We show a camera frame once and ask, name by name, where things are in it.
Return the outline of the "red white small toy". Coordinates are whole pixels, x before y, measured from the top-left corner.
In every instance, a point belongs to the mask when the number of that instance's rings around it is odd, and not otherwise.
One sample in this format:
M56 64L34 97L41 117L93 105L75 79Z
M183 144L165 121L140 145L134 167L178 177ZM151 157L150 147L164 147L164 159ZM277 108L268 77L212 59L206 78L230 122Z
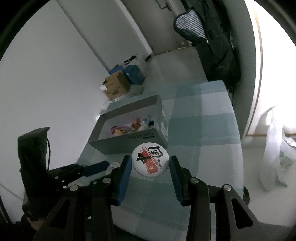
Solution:
M140 129L141 126L142 126L142 122L139 118L137 118L137 120L134 123L132 123L131 130L133 132L136 132Z

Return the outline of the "grey cardboard box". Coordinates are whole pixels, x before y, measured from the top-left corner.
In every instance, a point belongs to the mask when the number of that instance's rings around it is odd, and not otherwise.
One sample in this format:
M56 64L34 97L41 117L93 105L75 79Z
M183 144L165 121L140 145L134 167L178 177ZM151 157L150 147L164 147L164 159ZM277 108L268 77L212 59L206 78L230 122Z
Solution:
M147 142L168 146L169 122L158 94L102 114L88 140L104 155L131 153Z

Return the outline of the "pink ring hair accessory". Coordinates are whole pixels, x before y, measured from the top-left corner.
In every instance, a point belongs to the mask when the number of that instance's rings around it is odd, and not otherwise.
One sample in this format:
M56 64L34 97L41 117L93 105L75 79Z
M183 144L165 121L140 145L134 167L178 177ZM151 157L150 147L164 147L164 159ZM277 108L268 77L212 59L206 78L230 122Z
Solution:
M125 135L129 131L130 131L129 126L114 126L111 129L111 134L114 136L121 136L121 135Z

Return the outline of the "black hanging jacket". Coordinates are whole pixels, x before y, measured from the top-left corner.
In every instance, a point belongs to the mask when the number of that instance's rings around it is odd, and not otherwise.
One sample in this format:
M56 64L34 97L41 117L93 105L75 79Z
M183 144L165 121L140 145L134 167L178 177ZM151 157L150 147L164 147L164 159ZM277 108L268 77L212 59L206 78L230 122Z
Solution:
M226 89L234 93L240 78L240 63L224 3L182 1L182 4L186 12L175 17L175 32L195 47L207 80L222 80Z

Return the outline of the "teal plaid tablecloth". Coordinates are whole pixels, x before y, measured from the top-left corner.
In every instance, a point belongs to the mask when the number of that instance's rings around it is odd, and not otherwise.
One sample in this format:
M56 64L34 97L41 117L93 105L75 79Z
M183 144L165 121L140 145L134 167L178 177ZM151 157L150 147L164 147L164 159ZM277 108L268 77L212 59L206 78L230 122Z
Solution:
M224 82L158 87L108 109L155 94L169 120L168 154L206 184L229 184L242 194L241 140ZM112 208L114 224L144 240L185 240L189 214L177 201L169 172L148 178L132 170L124 201Z

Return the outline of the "white plastic bag right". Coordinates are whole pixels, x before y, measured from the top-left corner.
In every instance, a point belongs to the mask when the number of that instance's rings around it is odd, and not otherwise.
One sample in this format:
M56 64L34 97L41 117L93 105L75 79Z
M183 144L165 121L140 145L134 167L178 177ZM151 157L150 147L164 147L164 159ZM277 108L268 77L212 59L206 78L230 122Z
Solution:
M276 184L287 186L287 169L295 163L295 140L284 132L283 112L276 107L267 113L269 127L259 179L265 190L274 189Z

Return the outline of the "blue box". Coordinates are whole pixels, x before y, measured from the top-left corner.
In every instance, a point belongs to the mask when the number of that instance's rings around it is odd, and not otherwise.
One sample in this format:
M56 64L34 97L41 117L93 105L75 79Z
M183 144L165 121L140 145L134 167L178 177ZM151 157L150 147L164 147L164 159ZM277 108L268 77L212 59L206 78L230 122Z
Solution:
M108 73L111 75L118 71L124 73L130 84L142 85L144 83L144 76L137 65L118 65L109 70Z

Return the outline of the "grey door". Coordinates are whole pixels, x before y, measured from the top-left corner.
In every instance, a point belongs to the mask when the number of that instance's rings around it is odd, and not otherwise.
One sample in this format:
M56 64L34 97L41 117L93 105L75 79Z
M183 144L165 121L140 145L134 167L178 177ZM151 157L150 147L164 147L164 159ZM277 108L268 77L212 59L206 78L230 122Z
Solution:
M129 0L122 3L137 23L154 55L191 46L173 27L175 17L185 12L181 1Z

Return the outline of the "brown cardboard box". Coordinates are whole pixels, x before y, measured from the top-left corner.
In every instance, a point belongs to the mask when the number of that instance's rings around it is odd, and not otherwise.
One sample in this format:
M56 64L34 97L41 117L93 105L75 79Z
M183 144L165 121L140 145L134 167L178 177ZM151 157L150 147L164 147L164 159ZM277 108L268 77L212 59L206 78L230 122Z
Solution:
M130 83L122 71L118 71L105 78L100 90L108 97L114 100L127 94L130 90Z

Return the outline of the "round china badge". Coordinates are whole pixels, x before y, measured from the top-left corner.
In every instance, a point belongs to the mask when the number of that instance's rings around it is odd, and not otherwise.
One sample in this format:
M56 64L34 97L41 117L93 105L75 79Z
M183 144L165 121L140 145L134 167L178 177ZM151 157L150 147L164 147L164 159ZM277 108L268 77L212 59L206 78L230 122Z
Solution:
M156 143L143 143L132 153L132 165L142 176L154 178L161 176L169 167L169 154Z

